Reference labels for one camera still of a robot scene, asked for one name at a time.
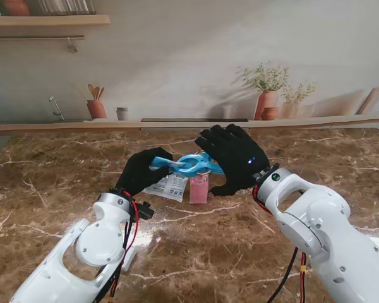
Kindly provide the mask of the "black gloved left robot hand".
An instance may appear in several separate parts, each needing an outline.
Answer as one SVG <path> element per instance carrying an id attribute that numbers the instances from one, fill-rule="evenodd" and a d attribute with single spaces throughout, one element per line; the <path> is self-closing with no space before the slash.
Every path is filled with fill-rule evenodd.
<path id="1" fill-rule="evenodd" d="M 132 197 L 169 175 L 168 167 L 150 169 L 155 157 L 173 160 L 172 155 L 162 147 L 140 151 L 129 158 L 114 189 Z"/>

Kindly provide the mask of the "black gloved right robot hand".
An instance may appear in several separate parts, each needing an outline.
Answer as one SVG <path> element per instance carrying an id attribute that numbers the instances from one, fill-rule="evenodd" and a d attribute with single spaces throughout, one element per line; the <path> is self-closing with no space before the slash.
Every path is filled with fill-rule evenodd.
<path id="1" fill-rule="evenodd" d="M 232 196 L 256 184 L 254 175 L 269 168 L 265 152 L 241 127 L 230 124 L 203 130 L 195 143 L 215 160 L 226 177 L 222 186 L 211 188 L 214 196 Z"/>

